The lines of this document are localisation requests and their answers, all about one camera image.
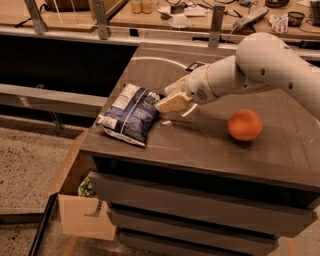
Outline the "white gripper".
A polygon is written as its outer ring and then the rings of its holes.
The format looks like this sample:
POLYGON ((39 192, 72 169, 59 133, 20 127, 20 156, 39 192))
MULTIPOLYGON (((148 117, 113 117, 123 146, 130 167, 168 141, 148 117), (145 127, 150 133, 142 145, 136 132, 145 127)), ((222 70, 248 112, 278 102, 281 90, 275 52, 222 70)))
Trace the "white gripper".
POLYGON ((203 65, 188 76, 184 76, 165 87, 164 92, 167 97, 155 104, 156 109, 161 113, 176 112, 187 109, 191 100, 197 104, 216 101, 218 97, 212 92, 207 80, 207 68, 208 65, 203 65), (183 87, 190 97, 185 92, 177 92, 181 91, 183 87))

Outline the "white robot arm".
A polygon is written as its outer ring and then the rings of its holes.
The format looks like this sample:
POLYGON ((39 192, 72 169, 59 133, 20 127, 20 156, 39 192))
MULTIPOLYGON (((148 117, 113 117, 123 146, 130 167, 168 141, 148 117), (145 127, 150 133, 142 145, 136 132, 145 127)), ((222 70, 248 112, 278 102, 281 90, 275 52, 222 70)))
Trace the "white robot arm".
POLYGON ((205 64, 165 88, 156 104, 161 113, 203 105, 229 94, 258 93, 278 88, 320 119, 320 68, 278 37, 264 32, 244 38, 236 53, 205 64))

